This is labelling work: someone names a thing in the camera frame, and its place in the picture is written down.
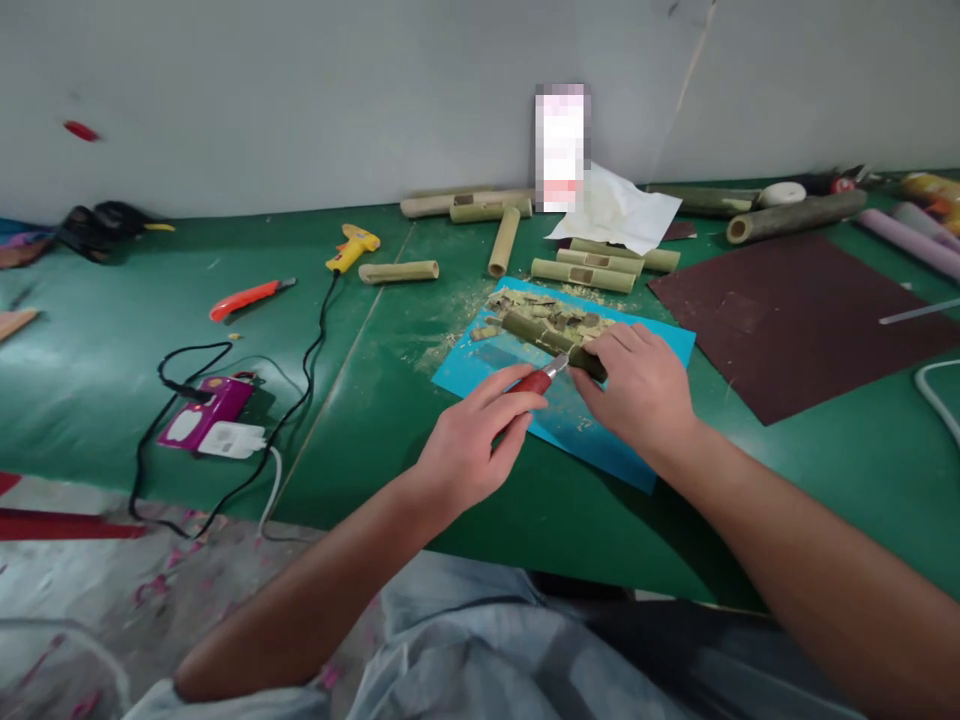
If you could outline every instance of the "finger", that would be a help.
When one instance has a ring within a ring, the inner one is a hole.
[[[479,432],[489,435],[490,442],[503,430],[517,415],[523,415],[532,410],[542,410],[550,403],[537,393],[519,392],[509,395],[500,395],[496,400],[480,411],[481,419],[478,423]]]
[[[517,456],[520,454],[520,448],[523,447],[523,441],[527,437],[527,430],[530,423],[533,422],[533,415],[524,413],[518,415],[503,433],[500,444],[497,445],[493,455],[490,456],[490,467],[498,476],[506,479],[507,475],[513,469]]]
[[[533,372],[533,365],[511,365],[497,370],[464,398],[463,404],[473,409],[484,408],[503,395],[503,391]]]
[[[630,329],[633,331],[633,334],[636,335],[641,341],[647,345],[653,345],[654,341],[660,337],[659,335],[654,335],[650,332],[650,329],[643,323],[637,323],[632,325]]]
[[[600,358],[600,362],[607,369],[607,372],[616,372],[617,368],[626,367],[633,363],[630,357],[630,351],[615,337],[609,334],[609,330],[604,331],[603,335],[596,340],[584,344],[583,349]]]
[[[607,332],[630,352],[641,352],[643,350],[643,340],[629,325],[617,323],[611,325]]]
[[[587,404],[587,409],[596,417],[597,411],[595,408],[599,406],[599,402],[603,399],[603,388],[597,385],[596,381],[585,370],[580,368],[570,368],[570,376],[573,378],[573,384],[576,386],[577,392],[580,393],[580,397]]]

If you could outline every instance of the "white tissue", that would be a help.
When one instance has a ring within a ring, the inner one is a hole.
[[[583,208],[564,215],[547,240],[616,243],[639,255],[660,244],[680,208],[679,198],[645,193],[596,163],[584,175]]]

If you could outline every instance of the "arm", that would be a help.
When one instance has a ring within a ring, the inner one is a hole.
[[[441,414],[417,464],[386,485],[193,649],[177,670],[187,702],[309,681],[380,589],[459,515],[506,480],[534,393],[503,391],[529,365],[490,376]],[[493,441],[507,428],[500,444]]]
[[[871,717],[960,710],[960,605],[693,412],[686,372],[642,325],[587,346],[591,412],[716,529],[773,614]]]

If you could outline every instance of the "pink foam tube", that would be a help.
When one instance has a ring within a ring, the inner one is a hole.
[[[930,238],[908,228],[879,210],[864,210],[857,216],[857,222],[873,230],[877,235],[893,243],[901,250],[905,250],[944,275],[949,275],[955,281],[960,282],[960,253],[955,253],[942,245],[937,245]]]
[[[921,235],[926,235],[938,245],[943,245],[955,253],[960,253],[960,240],[957,240],[952,232],[913,203],[900,203],[890,214],[908,228],[916,230]]]

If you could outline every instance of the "floor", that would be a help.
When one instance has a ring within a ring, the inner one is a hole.
[[[9,508],[107,514],[125,522],[125,498],[95,488],[24,478],[0,498]],[[203,516],[144,504],[145,514],[196,525]],[[322,533],[282,524],[273,532],[313,541]],[[0,717],[121,717],[109,667],[82,637],[60,627],[2,627],[10,618],[71,620],[119,660],[136,702],[170,677],[189,649],[308,543],[258,541],[256,524],[222,520],[204,542],[158,529],[137,540],[0,543]],[[376,602],[324,668],[333,717],[345,717],[367,660],[382,639]]]

